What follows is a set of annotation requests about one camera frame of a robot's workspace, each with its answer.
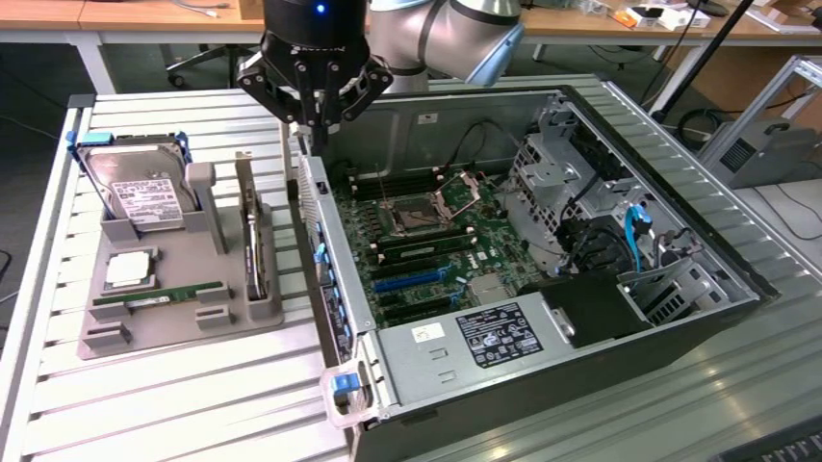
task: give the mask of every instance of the aluminum table surface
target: aluminum table surface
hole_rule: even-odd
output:
[[[818,270],[744,203],[704,182],[684,149],[593,76],[510,78],[574,85],[785,297],[670,367],[417,457],[424,461],[705,460],[822,412]],[[454,84],[440,84],[449,89]],[[58,149],[45,211],[0,362],[5,461],[347,460],[317,385],[323,359],[286,209],[279,124],[242,91],[99,96],[66,130],[189,133],[218,163],[217,196],[238,193],[231,159],[250,151],[275,209],[287,320],[271,331],[93,361],[77,356],[101,203]]]

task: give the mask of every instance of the warning label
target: warning label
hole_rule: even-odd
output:
[[[461,316],[458,325],[477,366],[484,369],[542,351],[517,303]]]
[[[181,202],[170,179],[125,181],[113,183],[113,188],[134,224],[183,219]]]

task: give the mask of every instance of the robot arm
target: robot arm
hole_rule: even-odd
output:
[[[263,3],[261,52],[239,85],[281,120],[311,129],[314,155],[329,128],[358,118],[395,78],[394,90],[425,90],[430,66],[493,85],[524,36],[517,0],[373,0],[369,47],[366,9],[366,0]],[[273,84],[274,73],[295,93]]]

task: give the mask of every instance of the green circuit board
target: green circuit board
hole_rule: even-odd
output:
[[[481,306],[489,302],[489,298],[476,292],[481,285],[489,286],[490,280],[498,283],[493,284],[492,291],[485,294],[501,298],[516,296],[526,284],[542,279],[508,214],[498,212],[501,204],[496,201],[492,181],[480,181],[478,185],[478,200],[452,219],[437,213],[433,192],[374,200],[355,200],[345,191],[335,192],[349,243],[358,262],[359,278],[381,327]],[[472,189],[462,181],[446,185],[442,197],[453,211],[458,211],[474,198]],[[430,236],[457,232],[468,227],[473,228],[473,232],[466,236],[428,240]],[[402,252],[391,254],[393,249],[381,252],[374,248],[377,243],[391,245],[409,237],[422,237],[422,241],[405,247]],[[434,250],[442,251],[442,254],[426,255],[426,252]],[[381,270],[391,272],[406,263],[386,265],[383,261],[381,265],[381,253],[390,257],[411,258],[407,262],[411,265],[424,261],[429,263],[429,268],[375,277]],[[378,282],[430,274],[438,270],[444,274],[438,281],[381,294],[375,290]]]

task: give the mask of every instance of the office chair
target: office chair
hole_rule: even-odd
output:
[[[227,86],[233,89],[237,86],[237,66],[242,57],[253,56],[255,52],[243,45],[230,44],[219,46],[218,48],[209,48],[209,45],[201,44],[201,53],[187,60],[170,64],[169,56],[171,51],[167,48],[169,45],[162,45],[163,59],[166,60],[166,72],[169,73],[169,83],[178,89],[186,86],[186,78],[178,74],[178,71],[190,69],[198,64],[213,61],[223,56],[229,57],[229,83]]]

